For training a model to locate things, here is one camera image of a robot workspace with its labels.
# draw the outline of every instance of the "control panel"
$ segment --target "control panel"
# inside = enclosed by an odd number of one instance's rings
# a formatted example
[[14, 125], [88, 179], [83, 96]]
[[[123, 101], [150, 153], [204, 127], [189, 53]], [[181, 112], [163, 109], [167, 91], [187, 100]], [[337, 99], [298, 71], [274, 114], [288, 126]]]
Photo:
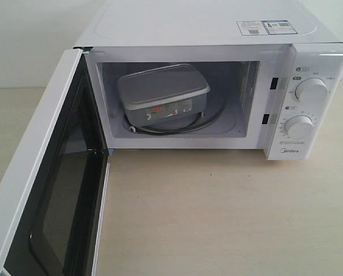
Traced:
[[294, 44], [278, 99], [269, 160], [305, 159], [343, 71], [343, 44]]

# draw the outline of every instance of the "gray container lid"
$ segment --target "gray container lid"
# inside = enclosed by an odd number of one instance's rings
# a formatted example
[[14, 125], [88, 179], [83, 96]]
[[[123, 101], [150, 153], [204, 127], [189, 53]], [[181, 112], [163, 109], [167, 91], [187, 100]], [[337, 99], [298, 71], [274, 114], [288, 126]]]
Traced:
[[118, 91], [124, 107], [136, 110], [202, 95], [210, 87], [193, 66], [178, 64], [122, 76]]

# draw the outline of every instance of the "microwave oven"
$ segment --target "microwave oven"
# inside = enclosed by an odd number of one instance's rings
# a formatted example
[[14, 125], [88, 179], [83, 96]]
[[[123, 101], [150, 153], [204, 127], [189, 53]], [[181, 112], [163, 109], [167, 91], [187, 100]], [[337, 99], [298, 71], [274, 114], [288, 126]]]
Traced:
[[[208, 83], [197, 118], [204, 127], [139, 131], [119, 80], [180, 64]], [[64, 51], [2, 178], [0, 273], [96, 273], [113, 149], [260, 149], [269, 160], [305, 159], [342, 71], [342, 41], [294, 0], [106, 2]], [[148, 84], [163, 87], [163, 78]], [[185, 116], [168, 124], [195, 124], [193, 102], [184, 105]]]

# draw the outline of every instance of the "white wall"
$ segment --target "white wall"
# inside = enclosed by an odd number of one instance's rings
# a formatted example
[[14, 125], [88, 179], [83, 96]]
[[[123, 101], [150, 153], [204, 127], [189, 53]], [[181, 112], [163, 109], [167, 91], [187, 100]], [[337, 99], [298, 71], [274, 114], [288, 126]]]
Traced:
[[[343, 0], [301, 1], [343, 40]], [[0, 0], [0, 87], [46, 86], [102, 2]]]

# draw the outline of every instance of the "beige surface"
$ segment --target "beige surface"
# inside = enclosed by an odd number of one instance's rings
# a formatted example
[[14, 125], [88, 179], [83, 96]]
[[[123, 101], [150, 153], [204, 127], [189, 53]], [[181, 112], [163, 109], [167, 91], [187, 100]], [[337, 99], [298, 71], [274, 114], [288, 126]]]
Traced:
[[44, 89], [0, 89], [0, 181]]
[[308, 160], [115, 150], [98, 276], [343, 276], [343, 83]]

